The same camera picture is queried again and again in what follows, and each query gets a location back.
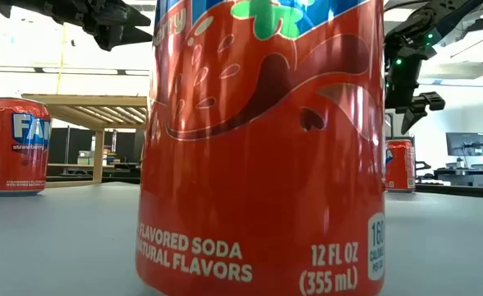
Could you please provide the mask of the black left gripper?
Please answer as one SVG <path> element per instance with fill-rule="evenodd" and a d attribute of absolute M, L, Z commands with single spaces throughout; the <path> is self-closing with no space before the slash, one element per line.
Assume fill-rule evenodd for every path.
<path fill-rule="evenodd" d="M 72 0 L 83 31 L 110 51 L 119 44 L 150 43 L 152 34 L 132 26 L 150 26 L 151 19 L 123 0 Z"/>

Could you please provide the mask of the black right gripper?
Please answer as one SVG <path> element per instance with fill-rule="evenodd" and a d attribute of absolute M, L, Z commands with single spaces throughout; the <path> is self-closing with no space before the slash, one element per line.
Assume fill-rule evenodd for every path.
<path fill-rule="evenodd" d="M 436 92 L 414 96 L 423 61 L 436 55 L 433 37 L 429 33 L 421 37 L 406 37 L 395 29 L 384 38 L 384 81 L 386 109 L 402 109 L 401 133 L 407 133 L 429 111 L 443 110 L 446 102 Z"/>

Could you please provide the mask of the red Fanta strawberry can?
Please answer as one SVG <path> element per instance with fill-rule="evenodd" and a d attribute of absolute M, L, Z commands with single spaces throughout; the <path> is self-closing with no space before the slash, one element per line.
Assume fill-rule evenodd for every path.
<path fill-rule="evenodd" d="M 51 131 L 46 104 L 0 97 L 0 196 L 31 196 L 45 189 Z"/>
<path fill-rule="evenodd" d="M 382 0 L 157 0 L 136 272 L 167 296 L 380 296 Z"/>
<path fill-rule="evenodd" d="M 392 192 L 415 190 L 415 151 L 410 140 L 386 142 L 385 186 Z"/>

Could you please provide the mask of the wooden slatted shelf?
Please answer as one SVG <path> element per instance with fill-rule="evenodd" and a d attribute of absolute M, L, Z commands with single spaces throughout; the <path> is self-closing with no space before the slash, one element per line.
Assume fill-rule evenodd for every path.
<path fill-rule="evenodd" d="M 148 99 L 145 96 L 24 93 L 21 97 L 46 104 L 53 118 L 86 127 L 95 135 L 92 179 L 48 182 L 47 188 L 100 184 L 103 180 L 105 131 L 109 128 L 143 129 L 147 122 Z"/>

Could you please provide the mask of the computer monitor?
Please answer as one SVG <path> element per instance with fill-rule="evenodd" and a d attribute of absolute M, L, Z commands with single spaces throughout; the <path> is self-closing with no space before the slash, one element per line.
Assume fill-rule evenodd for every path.
<path fill-rule="evenodd" d="M 483 156 L 482 132 L 447 132 L 449 156 Z"/>

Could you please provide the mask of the black partition panel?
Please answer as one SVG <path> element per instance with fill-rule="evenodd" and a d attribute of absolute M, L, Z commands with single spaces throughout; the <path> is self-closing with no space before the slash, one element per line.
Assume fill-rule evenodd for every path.
<path fill-rule="evenodd" d="M 79 150 L 90 150 L 94 131 L 77 128 L 53 128 L 48 162 L 76 164 Z M 144 133 L 118 132 L 116 138 L 117 158 L 121 162 L 138 162 L 144 145 Z"/>

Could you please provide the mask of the stacked boxes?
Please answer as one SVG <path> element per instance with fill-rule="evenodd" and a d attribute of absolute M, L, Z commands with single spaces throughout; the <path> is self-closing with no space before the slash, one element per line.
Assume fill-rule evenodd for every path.
<path fill-rule="evenodd" d="M 105 145 L 103 147 L 103 166 L 114 165 L 119 163 L 120 159 L 117 157 L 117 153 L 112 150 L 111 146 Z M 77 157 L 78 164 L 93 165 L 94 164 L 94 146 L 91 150 L 79 150 Z"/>

